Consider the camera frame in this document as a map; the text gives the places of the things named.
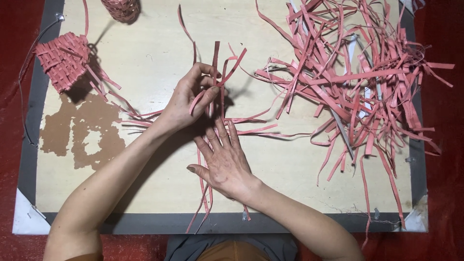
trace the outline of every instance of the red fabric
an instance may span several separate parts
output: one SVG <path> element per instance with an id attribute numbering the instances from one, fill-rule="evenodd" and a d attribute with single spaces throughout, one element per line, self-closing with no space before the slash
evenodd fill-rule
<path id="1" fill-rule="evenodd" d="M 0 8 L 0 31 L 7 41 L 0 45 L 0 260 L 41 261 L 45 236 L 11 234 L 18 180 L 23 129 L 17 75 L 39 33 L 45 0 L 5 1 Z M 461 0 L 429 0 L 416 12 L 417 42 L 432 44 L 426 55 L 430 61 L 456 63 L 454 71 L 440 75 L 455 87 L 448 88 L 424 75 L 422 104 L 424 125 L 434 126 L 429 136 L 437 139 L 442 156 L 426 156 L 429 189 L 430 233 L 371 233 L 365 248 L 367 260 L 460 260 L 464 257 L 464 50 L 454 48 L 464 42 L 464 6 Z M 30 68 L 22 81 L 28 100 L 32 76 Z M 364 233 L 355 233 L 358 242 Z M 104 235 L 105 260 L 162 261 L 166 253 L 165 235 Z M 319 260 L 299 244 L 301 261 Z"/>

